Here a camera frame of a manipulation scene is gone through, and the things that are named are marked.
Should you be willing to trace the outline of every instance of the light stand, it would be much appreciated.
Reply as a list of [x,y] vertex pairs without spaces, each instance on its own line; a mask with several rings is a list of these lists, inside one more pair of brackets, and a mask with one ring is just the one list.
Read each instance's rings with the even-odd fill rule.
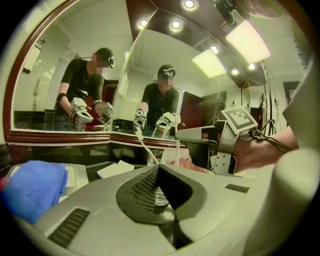
[[263,73],[265,76],[266,80],[266,86],[264,86],[264,93],[265,93],[265,107],[268,109],[268,100],[270,101],[270,107],[269,107],[269,119],[266,121],[265,125],[261,129],[261,132],[267,128],[267,125],[269,124],[269,131],[268,131],[268,136],[271,134],[276,133],[275,129],[275,120],[272,119],[272,96],[271,96],[271,89],[270,89],[270,83],[269,83],[269,78],[268,78],[268,72],[266,70],[266,64],[264,61],[261,61],[261,67],[263,69]]
[[207,126],[208,124],[210,124],[212,122],[212,125],[215,125],[215,122],[219,120],[218,114],[219,114],[219,99],[220,99],[220,77],[218,77],[218,95],[216,98],[216,103],[215,103],[215,109],[214,109],[214,116],[210,119],[209,122],[206,123],[205,126]]

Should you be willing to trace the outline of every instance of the recessed light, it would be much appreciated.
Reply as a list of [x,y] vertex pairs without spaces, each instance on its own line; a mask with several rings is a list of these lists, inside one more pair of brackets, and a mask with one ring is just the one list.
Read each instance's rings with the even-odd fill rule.
[[183,9],[189,12],[194,12],[198,9],[199,3],[197,0],[182,0],[181,6]]
[[172,22],[172,26],[175,28],[175,29],[178,29],[180,27],[180,22],[179,21],[174,21]]
[[140,30],[143,30],[147,24],[148,24],[148,21],[146,21],[145,19],[142,19],[137,23],[137,26]]
[[212,46],[211,50],[214,52],[214,54],[218,54],[218,52],[219,52],[219,49],[216,46]]
[[145,19],[143,19],[143,20],[141,21],[141,25],[142,25],[142,26],[145,27],[147,24],[148,24],[148,22],[147,22]]
[[236,76],[239,74],[239,70],[238,69],[232,69],[231,74]]
[[187,0],[184,2],[185,6],[188,7],[188,8],[192,8],[194,7],[194,2],[192,2],[191,0]]
[[249,64],[248,69],[249,70],[254,70],[256,68],[255,64]]
[[183,24],[182,22],[178,21],[178,20],[174,20],[172,22],[169,23],[169,29],[172,32],[178,33],[180,31],[182,31],[183,29]]

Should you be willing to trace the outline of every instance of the black strap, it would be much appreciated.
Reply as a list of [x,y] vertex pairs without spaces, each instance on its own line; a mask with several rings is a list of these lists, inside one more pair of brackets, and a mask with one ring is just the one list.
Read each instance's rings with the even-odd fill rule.
[[64,96],[66,96],[66,97],[68,98],[68,96],[67,96],[65,93],[60,93],[60,94],[58,95],[58,97],[56,98],[56,101],[57,101],[58,104],[60,103],[61,99],[62,99]]

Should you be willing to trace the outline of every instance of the black t-shirt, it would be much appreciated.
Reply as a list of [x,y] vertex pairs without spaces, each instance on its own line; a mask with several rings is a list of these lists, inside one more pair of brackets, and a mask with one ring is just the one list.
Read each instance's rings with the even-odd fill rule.
[[[61,83],[69,84],[66,96],[71,103],[74,97],[79,96],[79,91],[83,90],[92,96],[93,101],[101,101],[102,89],[104,85],[104,77],[101,74],[88,75],[87,61],[83,59],[73,59],[63,75]],[[58,115],[66,114],[65,110],[58,103],[56,106],[56,113]]]
[[146,115],[147,125],[154,126],[157,120],[167,112],[176,113],[179,92],[171,87],[164,94],[158,88],[157,83],[149,84],[145,87],[142,102],[148,104],[148,113]]

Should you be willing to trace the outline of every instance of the blue towel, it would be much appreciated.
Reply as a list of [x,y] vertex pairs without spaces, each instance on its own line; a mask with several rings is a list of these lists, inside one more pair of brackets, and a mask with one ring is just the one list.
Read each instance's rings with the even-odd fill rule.
[[34,224],[59,202],[67,181],[64,163],[28,161],[9,178],[3,201],[13,215]]

